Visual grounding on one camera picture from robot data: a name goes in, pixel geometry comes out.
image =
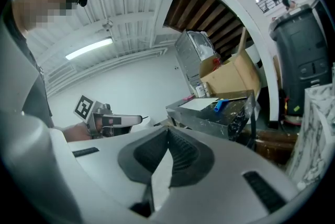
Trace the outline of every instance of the fluorescent light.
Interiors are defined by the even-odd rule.
[[[66,56],[66,58],[67,58],[68,60],[71,60],[71,59],[74,59],[74,58],[78,57],[78,56],[81,55],[81,54],[87,53],[87,52],[89,52],[89,51],[91,51],[91,50],[97,49],[97,48],[102,47],[102,46],[106,46],[106,45],[111,44],[111,43],[113,43],[113,40],[112,40],[111,38],[102,40],[102,41],[100,41],[100,42],[95,42],[95,43],[93,43],[93,44],[90,44],[89,46],[85,46],[85,47],[83,47],[83,48],[80,48],[80,49],[77,50],[77,51],[74,51],[74,52],[71,53],[71,54],[68,54],[68,55]]]

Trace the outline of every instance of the white ceiling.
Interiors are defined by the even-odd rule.
[[[74,77],[84,79],[97,72],[105,71],[112,59],[125,55],[147,57],[138,52],[154,50],[153,55],[165,52],[164,48],[174,44],[180,35],[172,29],[160,26],[160,31],[152,33],[155,17],[162,0],[88,0],[83,8],[66,17],[56,17],[47,28],[36,29],[29,33],[27,43],[37,62],[43,67],[48,94],[59,92],[58,86],[64,80],[69,85]],[[107,19],[113,22],[111,32],[102,25]],[[79,48],[112,36],[114,43],[71,61],[65,56]]]

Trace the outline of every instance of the white wall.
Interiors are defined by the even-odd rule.
[[[50,98],[55,126],[66,127],[80,122],[73,109],[81,94],[109,103],[113,113],[150,116],[156,124],[167,118],[167,105],[190,92],[175,50],[170,48],[161,57],[121,66]]]

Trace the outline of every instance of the white paper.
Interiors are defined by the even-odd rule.
[[[193,110],[203,110],[213,102],[217,101],[219,98],[212,97],[212,98],[196,98],[192,99],[191,101],[183,104],[180,108],[185,109],[193,109]]]

